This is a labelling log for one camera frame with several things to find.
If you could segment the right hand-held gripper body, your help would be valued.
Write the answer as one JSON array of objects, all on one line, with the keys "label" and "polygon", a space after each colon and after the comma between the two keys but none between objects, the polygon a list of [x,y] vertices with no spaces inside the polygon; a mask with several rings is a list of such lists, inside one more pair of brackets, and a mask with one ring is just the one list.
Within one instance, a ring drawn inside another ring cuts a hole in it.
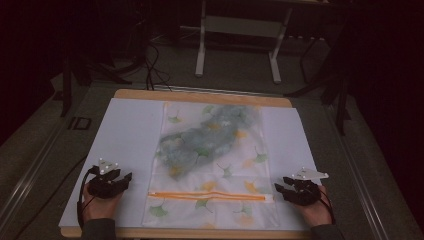
[{"label": "right hand-held gripper body", "polygon": [[290,178],[295,179],[295,183],[291,186],[293,187],[293,190],[291,190],[292,198],[287,201],[300,206],[314,204],[321,199],[320,190],[314,180],[328,177],[327,173],[302,167],[297,173],[290,176]]}]

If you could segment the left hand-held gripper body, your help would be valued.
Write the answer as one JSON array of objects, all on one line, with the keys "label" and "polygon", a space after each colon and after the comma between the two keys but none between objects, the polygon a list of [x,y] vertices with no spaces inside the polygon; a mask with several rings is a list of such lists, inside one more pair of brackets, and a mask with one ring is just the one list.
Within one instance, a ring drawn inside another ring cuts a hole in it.
[{"label": "left hand-held gripper body", "polygon": [[117,182],[118,177],[113,181],[107,181],[105,179],[105,175],[115,169],[119,169],[117,163],[109,162],[100,158],[98,160],[98,164],[91,169],[91,172],[95,175],[95,177],[89,181],[88,192],[101,199],[113,198],[120,194],[115,190],[115,183]]}]

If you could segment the leaf-print mesh laundry bag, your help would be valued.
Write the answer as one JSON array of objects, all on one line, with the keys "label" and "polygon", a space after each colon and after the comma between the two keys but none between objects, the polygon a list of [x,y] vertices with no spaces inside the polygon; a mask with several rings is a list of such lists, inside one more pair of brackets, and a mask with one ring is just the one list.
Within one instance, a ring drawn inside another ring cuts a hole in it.
[{"label": "leaf-print mesh laundry bag", "polygon": [[270,181],[268,149],[232,166],[180,179],[153,160],[142,225],[152,228],[268,230],[280,225]]}]

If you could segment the person's left hand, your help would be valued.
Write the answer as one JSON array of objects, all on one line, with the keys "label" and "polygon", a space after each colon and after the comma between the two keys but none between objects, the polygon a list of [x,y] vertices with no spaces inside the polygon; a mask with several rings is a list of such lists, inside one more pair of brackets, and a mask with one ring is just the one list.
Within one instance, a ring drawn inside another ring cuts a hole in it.
[{"label": "person's left hand", "polygon": [[116,209],[123,196],[122,193],[113,198],[101,199],[94,197],[88,192],[89,185],[86,184],[83,190],[83,220],[88,222],[94,219],[114,219]]}]

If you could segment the person's right hand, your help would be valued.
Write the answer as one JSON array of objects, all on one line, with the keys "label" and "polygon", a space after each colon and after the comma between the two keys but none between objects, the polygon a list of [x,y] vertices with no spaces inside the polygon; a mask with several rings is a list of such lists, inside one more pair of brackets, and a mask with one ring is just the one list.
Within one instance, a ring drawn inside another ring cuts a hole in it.
[{"label": "person's right hand", "polygon": [[310,227],[334,223],[332,206],[327,195],[327,189],[322,185],[319,185],[318,188],[321,193],[320,200],[308,206],[295,205],[295,208]]}]

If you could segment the white table mat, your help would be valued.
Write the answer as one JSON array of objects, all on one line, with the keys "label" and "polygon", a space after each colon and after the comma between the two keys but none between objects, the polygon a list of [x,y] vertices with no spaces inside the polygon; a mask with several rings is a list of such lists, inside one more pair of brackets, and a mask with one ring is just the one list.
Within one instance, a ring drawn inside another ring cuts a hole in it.
[{"label": "white table mat", "polygon": [[315,163],[294,108],[111,100],[88,159],[132,181],[119,228],[303,231],[276,191]]}]

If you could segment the grey-blue cloth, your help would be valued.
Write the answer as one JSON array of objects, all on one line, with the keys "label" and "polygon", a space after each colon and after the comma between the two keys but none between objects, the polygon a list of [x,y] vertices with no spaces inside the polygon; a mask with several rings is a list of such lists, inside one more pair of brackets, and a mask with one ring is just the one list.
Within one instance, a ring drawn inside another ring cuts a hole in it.
[{"label": "grey-blue cloth", "polygon": [[265,151],[258,107],[195,103],[164,107],[156,161],[174,179],[210,173],[216,166],[229,177],[233,165]]}]

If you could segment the black stand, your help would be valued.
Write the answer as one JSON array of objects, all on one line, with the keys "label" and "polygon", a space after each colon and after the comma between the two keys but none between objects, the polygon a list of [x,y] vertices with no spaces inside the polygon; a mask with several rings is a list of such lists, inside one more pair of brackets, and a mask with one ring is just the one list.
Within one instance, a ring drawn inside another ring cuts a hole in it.
[{"label": "black stand", "polygon": [[342,35],[342,29],[323,29],[319,36],[330,47],[327,57],[321,68],[310,79],[307,85],[291,93],[285,93],[286,97],[299,97],[320,87],[324,87],[320,99],[324,105],[331,105],[335,99],[337,102],[337,112],[335,125],[338,132],[344,136],[344,120],[348,117],[346,110],[349,62],[351,55],[346,47],[346,41]]},{"label": "black stand", "polygon": [[91,60],[87,55],[82,53],[68,54],[63,59],[62,91],[59,95],[62,101],[62,117],[67,115],[72,105],[72,77],[75,77],[78,84],[89,86],[91,84],[91,69],[103,75],[107,80],[118,84],[129,84],[129,81],[120,78],[111,70]]}]

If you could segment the wooden table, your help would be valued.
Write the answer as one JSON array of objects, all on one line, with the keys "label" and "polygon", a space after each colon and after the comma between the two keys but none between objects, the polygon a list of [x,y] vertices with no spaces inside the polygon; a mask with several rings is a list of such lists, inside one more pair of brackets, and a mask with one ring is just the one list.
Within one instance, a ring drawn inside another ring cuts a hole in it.
[{"label": "wooden table", "polygon": [[249,104],[264,108],[265,139],[270,147],[273,180],[312,168],[305,133],[297,111],[283,98],[240,96],[189,92],[161,92],[120,89],[111,99],[84,167],[98,159],[118,162],[133,182],[124,194],[117,214],[117,236],[120,238],[174,239],[247,239],[307,240],[310,238],[301,217],[290,205],[277,197],[281,225],[273,230],[235,230],[212,228],[149,228],[142,225],[143,204],[147,194],[154,147],[157,144],[165,101]]}]

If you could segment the metal floor rail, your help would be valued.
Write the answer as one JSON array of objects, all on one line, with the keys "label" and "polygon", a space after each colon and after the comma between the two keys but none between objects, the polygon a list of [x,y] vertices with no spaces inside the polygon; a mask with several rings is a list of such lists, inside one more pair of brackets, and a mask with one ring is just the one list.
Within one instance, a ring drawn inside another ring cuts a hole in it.
[{"label": "metal floor rail", "polygon": [[353,181],[353,186],[358,195],[360,204],[362,206],[362,209],[364,211],[364,214],[366,216],[366,219],[368,221],[368,224],[371,228],[371,232],[373,233],[375,240],[389,240],[387,231],[383,226],[380,215],[376,209],[374,200],[372,199],[365,184],[365,181],[359,171],[353,153],[350,147],[348,146],[345,137],[340,134],[336,123],[334,122],[334,108],[332,106],[324,106],[323,110],[328,121],[330,122],[332,131],[335,133],[336,139],[342,148],[342,151],[348,164],[349,173]]},{"label": "metal floor rail", "polygon": [[54,128],[49,134],[46,142],[42,145],[36,157],[31,161],[29,168],[19,179],[12,191],[12,194],[8,197],[6,203],[0,209],[0,235],[6,231],[14,218],[14,215],[24,202],[28,193],[31,191],[31,188],[36,181],[51,148],[61,133],[67,128],[71,120],[71,116],[59,118],[59,121],[54,125]]}]

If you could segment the black floor bracket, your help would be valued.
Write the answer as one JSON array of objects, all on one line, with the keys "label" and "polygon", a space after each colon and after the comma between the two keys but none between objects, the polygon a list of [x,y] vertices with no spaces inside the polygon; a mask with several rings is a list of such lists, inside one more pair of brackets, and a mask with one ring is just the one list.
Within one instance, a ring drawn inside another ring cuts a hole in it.
[{"label": "black floor bracket", "polygon": [[72,117],[67,127],[68,130],[88,130],[91,126],[92,119],[85,117]]}]

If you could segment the white metal table frame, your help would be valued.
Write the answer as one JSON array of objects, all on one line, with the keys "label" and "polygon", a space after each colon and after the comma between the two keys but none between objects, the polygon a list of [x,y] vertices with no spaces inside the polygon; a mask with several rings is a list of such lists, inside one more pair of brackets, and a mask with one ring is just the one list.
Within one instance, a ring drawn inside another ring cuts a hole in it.
[{"label": "white metal table frame", "polygon": [[205,36],[207,32],[247,35],[256,37],[275,38],[276,44],[272,51],[268,53],[269,64],[273,81],[280,84],[282,78],[278,66],[277,57],[281,44],[291,18],[293,9],[288,8],[285,11],[282,22],[271,22],[262,20],[252,20],[243,18],[232,18],[223,16],[208,15],[206,13],[207,0],[202,0],[201,19],[200,19],[200,42],[195,67],[195,76],[202,77],[205,63]]}]

